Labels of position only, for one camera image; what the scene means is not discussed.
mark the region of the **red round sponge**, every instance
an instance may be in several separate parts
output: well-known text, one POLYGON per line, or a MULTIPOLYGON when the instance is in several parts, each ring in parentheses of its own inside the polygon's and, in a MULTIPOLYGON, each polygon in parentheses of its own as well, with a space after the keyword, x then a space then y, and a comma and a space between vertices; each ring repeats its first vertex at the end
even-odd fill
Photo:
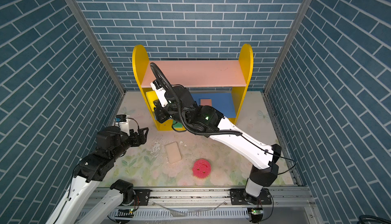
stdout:
POLYGON ((193 176, 197 178, 207 178, 210 174, 210 163, 205 159, 197 160, 193 166, 193 176))

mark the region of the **toy shelf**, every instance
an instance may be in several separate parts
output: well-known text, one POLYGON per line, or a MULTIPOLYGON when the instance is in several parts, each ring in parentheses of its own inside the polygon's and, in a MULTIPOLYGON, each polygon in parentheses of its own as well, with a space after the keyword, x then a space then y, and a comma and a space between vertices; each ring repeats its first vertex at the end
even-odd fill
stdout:
MULTIPOLYGON (((253 72, 253 50, 249 44, 243 45, 239 60, 175 60, 153 61, 159 66, 171 84, 184 87, 232 87, 230 93, 196 93, 193 99, 200 104, 200 99, 211 99, 212 106, 222 112, 235 124, 239 116, 244 96, 253 72)), ((159 131, 171 131, 173 120, 161 124, 155 119, 154 107, 147 99, 147 92, 152 91, 150 83, 155 77, 150 69, 147 51, 142 45, 133 49, 132 65, 134 77, 143 95, 156 128, 159 131)))

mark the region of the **brick wallpaper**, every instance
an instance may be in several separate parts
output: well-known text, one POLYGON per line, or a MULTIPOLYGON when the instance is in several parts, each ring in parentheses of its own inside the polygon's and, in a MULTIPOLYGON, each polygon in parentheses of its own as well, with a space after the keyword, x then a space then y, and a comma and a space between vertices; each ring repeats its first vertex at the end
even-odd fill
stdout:
POLYGON ((302 0, 77 0, 127 90, 135 45, 151 60, 237 59, 253 47, 262 90, 302 0))
POLYGON ((270 99, 325 223, 391 219, 391 0, 312 0, 270 99))
POLYGON ((0 223, 45 223, 120 94, 64 0, 0 0, 0 74, 0 223))

